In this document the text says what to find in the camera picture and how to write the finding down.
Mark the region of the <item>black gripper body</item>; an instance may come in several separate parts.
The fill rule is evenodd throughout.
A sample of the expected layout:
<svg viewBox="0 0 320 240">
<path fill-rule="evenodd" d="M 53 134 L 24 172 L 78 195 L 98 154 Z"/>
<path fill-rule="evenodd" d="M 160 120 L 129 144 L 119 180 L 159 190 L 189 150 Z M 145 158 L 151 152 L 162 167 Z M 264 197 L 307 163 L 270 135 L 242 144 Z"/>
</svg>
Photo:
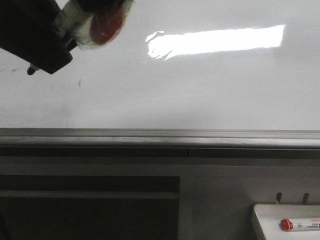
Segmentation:
<svg viewBox="0 0 320 240">
<path fill-rule="evenodd" d="M 71 49 L 52 28 L 60 11 L 55 0 L 0 2 L 0 48 L 27 61 L 28 75 L 52 75 L 72 61 Z"/>
</svg>

